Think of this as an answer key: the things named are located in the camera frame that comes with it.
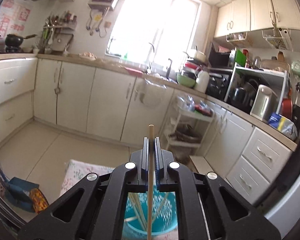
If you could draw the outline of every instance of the silver screw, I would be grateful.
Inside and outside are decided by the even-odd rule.
[[[93,180],[96,180],[97,177],[98,177],[97,174],[95,174],[95,173],[90,173],[90,174],[87,175],[87,180],[93,181]]]
[[[126,167],[127,169],[129,169],[129,170],[133,169],[135,166],[136,166],[136,164],[133,163],[133,162],[128,162],[128,163],[126,163],[126,165],[125,165],[125,167]]]
[[[216,179],[216,178],[218,177],[218,175],[215,174],[214,172],[209,172],[209,173],[207,174],[207,177],[208,177],[209,179]]]
[[[180,167],[180,164],[177,162],[171,162],[171,163],[169,163],[169,166],[173,169],[177,169]]]

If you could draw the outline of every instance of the green bowl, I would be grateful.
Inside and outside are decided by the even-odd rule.
[[[185,87],[193,88],[195,86],[195,80],[192,78],[189,78],[187,76],[183,76],[181,74],[177,75],[177,81],[178,84],[183,85]]]

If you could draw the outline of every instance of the tiled floor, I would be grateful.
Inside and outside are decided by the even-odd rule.
[[[0,165],[9,178],[18,177],[40,185],[49,203],[59,197],[70,159],[116,167],[138,149],[95,141],[32,122],[0,148]],[[24,220],[35,214],[13,207]]]

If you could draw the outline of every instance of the bright window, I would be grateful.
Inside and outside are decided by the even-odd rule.
[[[138,63],[154,59],[153,65],[161,66],[171,58],[177,71],[195,31],[198,8],[192,0],[125,0],[107,52]]]

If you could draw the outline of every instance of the countertop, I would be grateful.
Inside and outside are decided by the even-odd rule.
[[[59,61],[65,61],[65,62],[70,62],[70,63],[75,63],[75,64],[87,65],[87,66],[91,66],[91,67],[98,67],[98,68],[102,68],[102,69],[106,69],[106,70],[110,70],[110,71],[114,71],[114,72],[122,73],[122,74],[126,74],[126,75],[129,75],[129,72],[128,72],[128,70],[125,69],[125,67],[128,67],[128,68],[131,67],[128,64],[123,64],[120,62],[115,62],[115,61],[108,60],[108,59],[99,59],[99,58],[97,58],[94,61],[90,61],[88,59],[82,59],[80,57],[63,57],[63,56],[55,56],[55,55],[47,55],[47,54],[38,54],[37,56],[35,54],[30,54],[30,53],[0,54],[0,60],[11,59],[11,58],[32,58],[32,57],[51,59],[51,60],[59,60]],[[285,145],[290,150],[294,151],[297,147],[297,145],[293,141],[291,141],[289,138],[285,137],[282,133],[278,132],[271,126],[267,125],[266,123],[252,117],[251,115],[249,115],[249,114],[247,114],[247,113],[245,113],[223,101],[220,101],[216,98],[208,96],[197,90],[194,90],[194,89],[191,89],[191,88],[179,85],[179,84],[175,84],[173,82],[169,82],[164,79],[148,75],[146,73],[142,74],[142,78],[146,78],[147,80],[155,82],[157,84],[166,85],[168,87],[183,91],[190,95],[194,95],[194,96],[198,96],[203,99],[207,99],[207,100],[227,109],[228,111],[231,111],[232,113],[236,114],[237,116],[241,117],[242,119],[246,120],[247,122],[255,125],[256,127],[260,128],[267,134],[271,135],[272,137],[274,137],[275,139],[280,141],[283,145]]]

